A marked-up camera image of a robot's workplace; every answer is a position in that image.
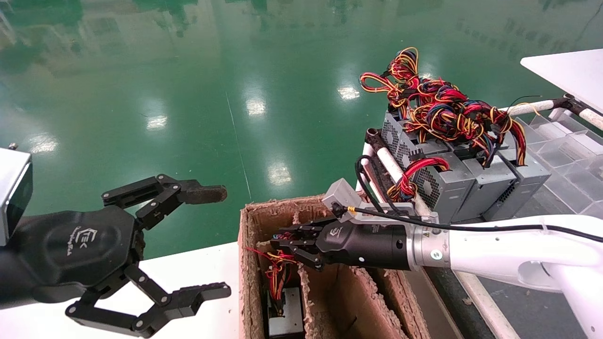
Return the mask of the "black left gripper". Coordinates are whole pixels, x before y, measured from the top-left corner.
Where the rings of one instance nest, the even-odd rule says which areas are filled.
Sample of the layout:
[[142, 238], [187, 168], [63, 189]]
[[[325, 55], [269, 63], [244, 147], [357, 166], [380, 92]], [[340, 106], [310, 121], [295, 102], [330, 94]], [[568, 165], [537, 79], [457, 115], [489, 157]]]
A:
[[[209, 204], [228, 197], [223, 185], [176, 180], [159, 174], [101, 195], [105, 208], [24, 217], [0, 253], [3, 309], [80, 298], [65, 311], [79, 325], [145, 339], [168, 322], [194, 317], [204, 302], [228, 298], [226, 283], [166, 292], [138, 268], [144, 235], [182, 204]], [[124, 211], [138, 204], [133, 215]], [[96, 307], [131, 282], [153, 305], [140, 315]]]

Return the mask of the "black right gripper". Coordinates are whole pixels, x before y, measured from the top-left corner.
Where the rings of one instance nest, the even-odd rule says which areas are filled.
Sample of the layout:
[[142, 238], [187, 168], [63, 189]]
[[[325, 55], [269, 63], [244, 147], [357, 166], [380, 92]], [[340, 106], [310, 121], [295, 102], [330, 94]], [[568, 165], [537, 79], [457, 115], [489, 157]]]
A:
[[347, 266], [410, 270], [405, 226], [356, 225], [314, 220], [278, 229], [274, 250], [321, 272], [325, 262]]

